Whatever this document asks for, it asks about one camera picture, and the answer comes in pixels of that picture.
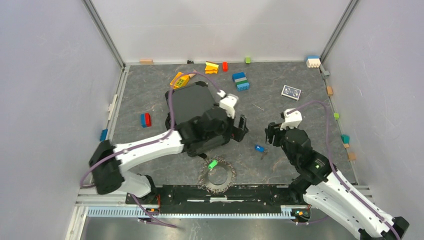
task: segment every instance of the stacked toy brick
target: stacked toy brick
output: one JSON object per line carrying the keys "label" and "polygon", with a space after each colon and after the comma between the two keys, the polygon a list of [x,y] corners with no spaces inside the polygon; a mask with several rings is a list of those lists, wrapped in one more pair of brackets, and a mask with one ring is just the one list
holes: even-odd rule
{"label": "stacked toy brick", "polygon": [[244,72],[235,73],[232,75],[232,81],[235,83],[237,91],[244,91],[250,88],[250,84]]}

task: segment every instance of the wall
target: wall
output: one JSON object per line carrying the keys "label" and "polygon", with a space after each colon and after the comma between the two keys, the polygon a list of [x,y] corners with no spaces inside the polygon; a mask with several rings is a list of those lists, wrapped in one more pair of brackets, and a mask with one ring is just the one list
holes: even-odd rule
{"label": "wall", "polygon": [[324,49],[349,0],[92,0],[127,63],[302,61]]}
{"label": "wall", "polygon": [[64,239],[120,68],[79,0],[0,3],[0,239]]}
{"label": "wall", "polygon": [[422,239],[424,2],[360,1],[324,66],[333,102],[376,202]]}

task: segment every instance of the cable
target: cable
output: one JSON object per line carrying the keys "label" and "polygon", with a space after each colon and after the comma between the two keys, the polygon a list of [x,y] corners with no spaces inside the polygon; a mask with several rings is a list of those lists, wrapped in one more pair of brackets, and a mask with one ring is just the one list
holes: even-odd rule
{"label": "cable", "polygon": [[[216,88],[216,90],[217,90],[217,92],[221,92],[221,89],[218,87],[218,84],[212,79],[212,78],[210,78],[209,76],[207,76],[206,74],[204,74],[204,73],[201,73],[201,72],[197,72],[197,71],[192,71],[192,72],[189,72],[189,73],[183,73],[183,74],[181,74],[179,77],[183,77],[183,76],[186,76],[186,75],[189,75],[189,74],[196,74],[196,75],[200,75],[200,76],[202,76],[202,77],[204,77],[204,78],[206,78],[215,88]],[[109,156],[106,156],[105,158],[103,158],[103,159],[101,159],[100,161],[98,161],[98,162],[96,162],[93,166],[91,166],[89,169],[88,169],[88,171],[82,176],[82,178],[81,178],[81,180],[79,181],[79,186],[81,187],[81,188],[83,188],[83,189],[86,189],[86,188],[92,188],[92,187],[95,187],[95,185],[94,184],[91,184],[91,185],[84,185],[84,180],[87,178],[87,176],[95,169],[95,168],[97,168],[98,166],[100,166],[101,164],[103,164],[104,162],[106,162],[107,160],[109,160],[109,159],[111,159],[111,158],[114,158],[114,157],[116,157],[116,156],[118,156],[118,155],[121,155],[121,154],[123,154],[124,153],[124,151],[125,152],[129,152],[129,151],[131,151],[131,150],[134,150],[134,149],[138,149],[138,148],[141,148],[141,147],[145,147],[145,146],[149,146],[149,145],[152,145],[152,144],[155,144],[155,143],[158,143],[158,142],[160,142],[160,141],[163,141],[163,140],[165,140],[167,137],[169,137],[171,134],[172,134],[172,132],[174,131],[174,127],[175,127],[175,114],[174,114],[174,106],[173,106],[173,102],[172,102],[172,95],[173,95],[173,92],[174,92],[174,89],[172,88],[173,86],[171,86],[170,88],[169,88],[169,92],[168,92],[168,105],[169,105],[169,114],[170,114],[170,121],[171,121],[171,126],[170,126],[170,129],[169,129],[169,131],[165,134],[165,136],[163,136],[162,138],[160,138],[160,139],[157,139],[157,140],[153,140],[153,141],[149,141],[149,142],[145,142],[145,143],[141,143],[141,144],[138,144],[138,145],[135,145],[135,146],[132,146],[132,147],[129,147],[129,148],[127,148],[127,149],[124,149],[124,150],[121,150],[121,151],[117,151],[117,152],[114,152],[114,153],[112,153],[111,155],[109,155]],[[135,200],[135,202],[138,204],[138,206],[141,208],[141,210],[143,210],[143,212],[145,212],[148,216],[150,216],[152,219],[155,219],[156,220],[156,218],[154,218],[154,217],[152,217],[149,213],[147,213],[147,211],[143,208],[143,206],[138,202],[138,200],[136,200],[136,199],[134,199]],[[171,225],[171,224],[167,224],[167,223],[164,223],[164,222],[162,222],[162,221],[160,221],[160,220],[157,220],[159,223],[156,223],[156,222],[153,222],[153,223],[151,223],[151,224],[155,224],[155,225],[162,225],[162,226],[166,226],[166,227],[171,227],[171,228],[176,228],[176,226],[174,226],[174,225]]]}
{"label": "cable", "polygon": [[387,221],[385,221],[384,217],[381,216],[376,210],[374,210],[374,208],[372,208],[366,201],[364,201],[361,197],[359,197],[358,194],[356,194],[353,191],[350,191],[351,188],[337,174],[336,169],[335,169],[334,164],[333,164],[333,156],[332,156],[332,153],[331,153],[330,141],[329,141],[330,110],[326,106],[326,104],[324,102],[322,102],[322,101],[312,100],[312,101],[309,101],[309,102],[307,102],[305,104],[302,104],[302,105],[296,107],[295,109],[287,112],[287,114],[291,114],[291,113],[293,113],[295,111],[298,111],[300,109],[303,109],[304,107],[309,106],[311,104],[320,104],[325,109],[325,116],[326,116],[326,123],[325,123],[325,145],[326,145],[326,148],[327,148],[328,162],[330,163],[331,171],[334,173],[335,177],[340,182],[340,184],[343,185],[343,187],[348,192],[350,192],[361,204],[363,204],[367,209],[369,209],[380,221],[382,221],[383,223],[385,223],[385,225],[393,232],[393,234],[394,234],[394,236],[396,237],[397,240],[401,240],[401,237],[399,236],[398,232],[396,232],[395,228],[392,225],[390,225]]}

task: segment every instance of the key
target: key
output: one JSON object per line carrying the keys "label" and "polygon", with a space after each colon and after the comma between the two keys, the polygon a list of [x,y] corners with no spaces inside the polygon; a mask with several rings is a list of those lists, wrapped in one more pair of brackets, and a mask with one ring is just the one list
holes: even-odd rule
{"label": "key", "polygon": [[262,157],[260,158],[261,160],[264,160],[264,157],[265,157],[265,155],[267,155],[268,154],[268,150],[267,149],[265,149],[263,152],[262,152]]}

